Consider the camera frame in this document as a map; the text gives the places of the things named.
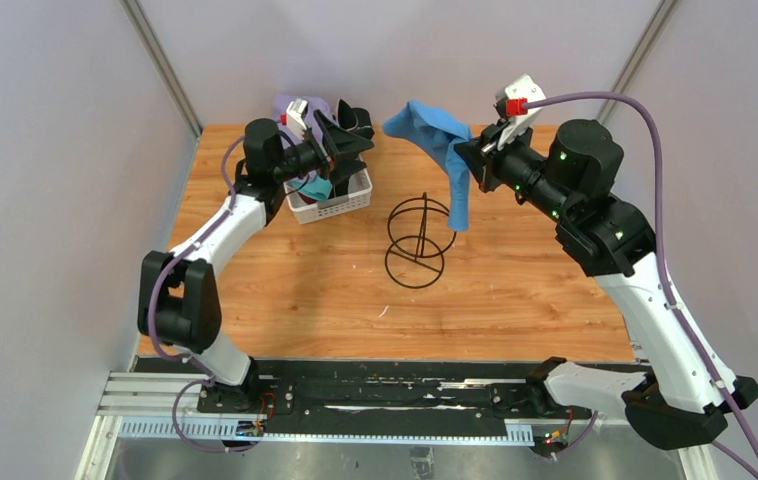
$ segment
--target black wire stand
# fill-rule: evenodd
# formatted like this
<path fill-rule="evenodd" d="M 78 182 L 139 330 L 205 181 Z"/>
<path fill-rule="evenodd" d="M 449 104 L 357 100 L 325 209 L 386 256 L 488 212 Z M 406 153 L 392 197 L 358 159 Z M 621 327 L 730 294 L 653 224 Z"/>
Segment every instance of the black wire stand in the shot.
<path fill-rule="evenodd" d="M 393 234 L 391 233 L 391 223 L 394 221 L 394 219 L 404 213 L 417 212 L 417 211 L 423 212 L 420 219 L 420 231 L 417 233 L 417 235 L 405 235 L 403 237 L 395 239 Z M 438 246 L 437 243 L 435 243 L 434 240 L 426 236 L 426 220 L 428 218 L 429 212 L 439 213 L 448 218 L 450 216 L 450 209 L 447 208 L 447 206 L 444 205 L 443 203 L 429 198 L 426 195 L 426 192 L 423 192 L 423 195 L 420 197 L 409 198 L 408 200 L 400 202 L 396 207 L 394 207 L 393 210 L 391 210 L 391 215 L 388 216 L 388 238 L 391 239 L 391 246 L 389 246 L 388 250 L 385 252 L 385 272 L 388 273 L 388 276 L 391 277 L 391 280 L 393 280 L 394 282 L 397 283 L 397 285 L 400 285 L 402 287 L 412 288 L 412 289 L 426 288 L 434 284 L 435 282 L 437 282 L 438 279 L 441 278 L 441 275 L 444 274 L 444 265 L 445 265 L 444 253 L 447 250 L 449 250 L 449 248 L 453 246 L 453 242 L 456 241 L 456 232 L 453 232 L 453 237 L 450 239 L 450 242 L 445 247 L 441 248 Z M 402 245 L 400 245 L 400 242 L 402 242 L 403 240 L 410 240 L 410 239 L 417 239 L 417 243 L 415 245 L 413 252 L 406 250 L 405 248 L 403 248 Z M 434 248 L 435 253 L 431 253 L 431 254 L 426 253 L 427 243 Z M 391 269 L 390 267 L 388 267 L 388 258 L 391 255 L 396 255 L 404 260 L 417 264 L 420 267 L 423 267 L 427 270 L 431 270 L 432 272 L 435 273 L 435 277 L 427 281 L 426 283 L 418 283 L 418 284 L 404 283 L 397 276 L 391 273 Z M 423 259 L 436 258 L 436 257 L 439 257 L 441 259 L 440 267 L 434 267 L 432 265 L 429 265 L 421 261 Z"/>

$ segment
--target wooden table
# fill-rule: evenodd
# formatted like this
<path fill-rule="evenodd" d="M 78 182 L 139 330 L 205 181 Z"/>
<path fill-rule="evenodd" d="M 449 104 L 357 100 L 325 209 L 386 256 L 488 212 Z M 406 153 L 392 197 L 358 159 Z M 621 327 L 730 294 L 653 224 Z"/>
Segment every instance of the wooden table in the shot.
<path fill-rule="evenodd" d="M 219 163 L 241 133 L 240 126 L 205 127 L 171 245 L 220 206 Z M 534 147 L 546 151 L 554 133 L 537 127 Z M 449 204 L 449 189 L 413 145 L 381 134 L 374 142 L 364 154 L 374 185 L 369 207 L 299 225 L 286 202 L 218 278 L 222 328 L 239 348 L 277 357 L 632 360 L 614 304 L 561 251 L 553 222 L 519 207 L 506 188 L 485 195 L 471 182 L 470 230 L 447 252 L 443 277 L 420 290 L 395 284 L 384 268 L 388 215 L 423 192 Z M 429 235 L 445 244 L 446 220 L 433 217 Z M 419 222 L 419 215 L 401 217 L 395 234 L 416 233 Z M 152 352 L 142 338 L 139 353 Z"/>

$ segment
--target metal frame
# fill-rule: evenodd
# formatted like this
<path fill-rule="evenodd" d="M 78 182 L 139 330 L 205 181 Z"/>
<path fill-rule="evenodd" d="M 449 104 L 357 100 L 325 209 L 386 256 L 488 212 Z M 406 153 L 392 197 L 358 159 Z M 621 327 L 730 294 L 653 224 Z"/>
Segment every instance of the metal frame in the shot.
<path fill-rule="evenodd" d="M 164 432 L 172 430 L 172 425 L 165 427 L 165 418 L 170 417 L 173 401 L 179 389 L 192 380 L 201 379 L 201 374 L 153 374 L 153 373 L 121 373 L 109 375 L 105 390 L 97 409 L 91 432 L 85 450 L 82 454 L 76 480 L 104 480 L 108 474 L 111 459 L 118 438 L 129 436 L 140 438 L 164 438 Z M 500 382 L 500 379 L 487 379 L 488 382 Z M 477 380 L 469 379 L 468 383 L 478 384 Z M 222 430 L 236 424 L 238 421 L 254 421 L 263 418 L 258 414 L 203 414 L 196 411 L 199 388 L 188 391 L 179 407 L 182 411 L 182 423 L 189 427 L 186 433 L 199 440 L 217 437 Z M 473 446 L 518 446 L 525 444 L 533 429 L 547 430 L 547 426 L 562 420 L 540 419 L 535 421 L 507 420 L 509 437 L 507 438 L 340 438 L 326 435 L 305 436 L 279 434 L 272 436 L 270 441 L 277 442 L 340 442 L 340 443 L 405 443 L 412 445 L 473 445 Z M 137 428 L 147 423 L 154 428 Z M 619 419 L 601 419 L 595 428 L 603 426 L 625 426 Z M 708 445 L 682 449 L 679 452 L 682 468 L 687 480 L 716 480 L 717 472 L 712 461 Z"/>
<path fill-rule="evenodd" d="M 161 44 L 158 43 L 158 37 L 155 36 L 155 32 L 152 30 L 152 26 L 146 19 L 146 15 L 141 8 L 138 0 L 120 0 L 120 4 L 126 10 L 129 15 L 129 21 L 132 26 L 138 32 L 141 43 L 143 43 L 146 52 L 149 54 L 149 58 L 152 59 L 152 63 L 155 65 L 155 69 L 161 75 L 161 79 L 164 80 L 164 85 L 170 92 L 170 96 L 176 102 L 176 106 L 179 108 L 179 113 L 182 114 L 185 123 L 188 125 L 188 129 L 194 137 L 199 138 L 202 135 L 202 123 L 199 121 L 196 112 L 194 112 L 193 105 L 191 105 L 190 99 L 182 85 L 179 83 L 176 72 L 167 60 L 167 56 L 164 54 L 164 49 L 161 48 Z"/>
<path fill-rule="evenodd" d="M 652 50 L 653 45 L 656 43 L 656 39 L 659 38 L 662 29 L 671 18 L 671 14 L 674 8 L 679 4 L 679 0 L 662 0 L 659 2 L 656 11 L 653 12 L 653 16 L 650 17 L 650 21 L 647 23 L 647 27 L 638 39 L 638 43 L 635 44 L 635 48 L 629 55 L 629 59 L 623 66 L 620 75 L 614 85 L 612 85 L 611 91 L 614 93 L 626 92 L 632 79 L 635 77 L 636 72 L 641 68 L 647 55 Z M 603 125 L 609 121 L 614 113 L 615 107 L 618 102 L 614 100 L 606 100 L 603 106 L 600 107 L 600 112 L 597 113 L 597 121 Z"/>

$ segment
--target plastic basket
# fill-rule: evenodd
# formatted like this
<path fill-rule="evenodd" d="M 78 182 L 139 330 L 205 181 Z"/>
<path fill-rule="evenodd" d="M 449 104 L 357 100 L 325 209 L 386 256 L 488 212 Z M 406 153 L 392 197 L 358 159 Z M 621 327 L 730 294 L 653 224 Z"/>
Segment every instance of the plastic basket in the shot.
<path fill-rule="evenodd" d="M 370 192 L 373 191 L 373 183 L 367 170 L 362 170 L 349 180 L 349 194 L 322 200 L 311 205 L 306 204 L 299 194 L 288 195 L 288 206 L 297 217 L 300 224 L 316 222 L 326 217 L 334 217 L 342 213 L 351 212 L 370 205 Z M 285 184 L 285 190 L 290 193 L 294 189 Z"/>

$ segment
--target purple cable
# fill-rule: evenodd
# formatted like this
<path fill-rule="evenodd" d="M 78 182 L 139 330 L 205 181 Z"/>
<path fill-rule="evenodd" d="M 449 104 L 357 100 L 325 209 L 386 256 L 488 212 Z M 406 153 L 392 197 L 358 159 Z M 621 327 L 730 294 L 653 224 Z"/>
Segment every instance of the purple cable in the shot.
<path fill-rule="evenodd" d="M 747 470 L 748 472 L 750 472 L 750 475 L 753 475 L 754 477 L 756 477 L 758 479 L 758 470 L 756 470 L 755 468 L 753 468 L 753 466 L 750 465 L 749 463 L 747 463 L 746 460 L 744 460 L 743 458 L 739 457 L 737 453 L 735 453 L 732 450 L 730 450 L 729 447 L 727 447 L 726 445 L 724 445 L 724 444 L 722 444 L 721 442 L 718 442 L 718 441 L 712 442 L 712 445 L 714 445 L 715 448 L 717 448 L 718 450 L 720 450 L 723 453 L 727 454 L 727 456 L 729 458 L 733 459 L 737 464 L 741 465 L 741 468 L 743 468 L 744 470 Z"/>
<path fill-rule="evenodd" d="M 244 447 L 221 447 L 221 448 L 214 448 L 214 447 L 206 447 L 205 445 L 200 445 L 199 443 L 196 443 L 195 441 L 188 438 L 184 432 L 182 432 L 182 428 L 179 426 L 179 418 L 178 418 L 178 412 L 179 412 L 179 401 L 182 400 L 182 397 L 185 395 L 185 392 L 190 390 L 191 387 L 194 385 L 205 385 L 209 386 L 210 383 L 213 382 L 211 378 L 201 379 L 201 380 L 194 380 L 190 382 L 189 384 L 182 387 L 181 390 L 179 390 L 178 395 L 176 395 L 176 399 L 173 400 L 173 408 L 170 411 L 170 416 L 173 420 L 173 428 L 176 430 L 176 435 L 179 436 L 179 438 L 188 444 L 189 446 L 195 448 L 196 450 L 199 450 L 200 452 L 205 453 L 239 453 L 239 452 L 246 452 L 247 450 L 251 449 L 252 447 L 258 445 L 258 442 L 253 443 L 252 445 L 247 445 Z"/>
<path fill-rule="evenodd" d="M 594 423 L 597 421 L 597 412 L 594 412 L 593 415 L 591 415 L 591 418 L 588 420 L 588 425 L 585 426 L 585 429 L 582 430 L 582 433 L 579 434 L 578 437 L 576 437 L 576 440 L 570 442 L 568 446 L 566 446 L 561 452 L 559 452 L 559 456 L 564 455 L 565 453 L 571 451 L 579 445 L 579 442 L 582 441 L 585 437 L 588 436 L 589 433 L 591 433 L 591 429 L 594 428 Z"/>
<path fill-rule="evenodd" d="M 644 107 L 644 105 L 642 105 L 638 100 L 628 95 L 623 95 L 620 93 L 612 93 L 612 92 L 569 93 L 566 95 L 558 95 L 555 97 L 550 97 L 550 98 L 540 100 L 537 102 L 528 102 L 523 105 L 523 108 L 526 108 L 526 109 L 540 108 L 540 107 L 546 107 L 549 105 L 555 105 L 558 103 L 571 102 L 574 100 L 589 100 L 589 99 L 614 100 L 614 101 L 629 105 L 630 107 L 634 108 L 638 112 L 639 115 L 641 115 L 641 118 L 644 119 L 644 122 L 647 124 L 647 128 L 650 130 L 650 141 L 653 144 L 653 162 L 655 165 L 655 172 L 656 172 L 656 178 L 655 178 L 656 191 L 655 191 L 655 200 L 654 200 L 655 201 L 654 213 L 655 213 L 655 218 L 656 218 L 656 246 L 657 246 L 656 268 L 659 271 L 659 279 L 662 282 L 662 291 L 665 294 L 665 299 L 667 300 L 668 305 L 675 306 L 679 302 L 677 302 L 676 296 L 673 294 L 673 289 L 671 288 L 671 282 L 667 281 L 669 277 L 668 277 L 667 263 L 665 262 L 665 246 L 664 246 L 664 235 L 663 235 L 664 217 L 662 215 L 662 197 L 664 195 L 664 192 L 662 190 L 662 142 L 659 139 L 659 129 L 658 127 L 656 127 L 656 122 L 653 120 L 653 117 L 650 115 L 650 112 L 647 110 L 647 108 Z M 691 325 L 688 324 L 688 320 L 685 318 L 685 315 L 682 313 L 682 311 L 679 308 L 672 308 L 671 311 L 673 312 L 674 317 L 676 317 L 676 320 L 679 323 L 680 327 L 682 327 L 682 330 L 685 332 L 685 335 L 691 341 L 691 344 L 694 346 L 694 349 L 697 350 L 697 354 L 700 356 L 700 359 L 703 361 L 703 364 L 706 366 L 706 369 L 708 370 L 709 375 L 712 377 L 712 381 L 715 382 L 715 385 L 718 386 L 717 387 L 718 391 L 720 391 L 721 396 L 726 401 L 730 410 L 732 410 L 732 414 L 735 416 L 735 419 L 738 421 L 738 424 L 741 425 L 741 430 L 744 432 L 744 436 L 747 437 L 747 441 L 750 443 L 750 446 L 753 448 L 753 453 L 756 454 L 756 458 L 758 459 L 758 439 L 756 438 L 756 434 L 753 433 L 753 429 L 750 428 L 750 424 L 747 423 L 747 419 L 744 418 L 744 413 L 738 407 L 738 404 L 735 402 L 735 399 L 732 398 L 732 394 L 730 394 L 726 386 L 723 385 L 721 374 L 718 371 L 718 368 L 715 366 L 715 363 L 712 361 L 711 355 L 709 355 L 709 352 L 706 351 L 706 347 L 703 346 L 703 343 L 697 337 L 697 334 L 694 332 L 694 329 L 691 328 Z M 724 453 L 727 453 L 729 449 L 725 449 L 721 451 L 723 451 Z"/>

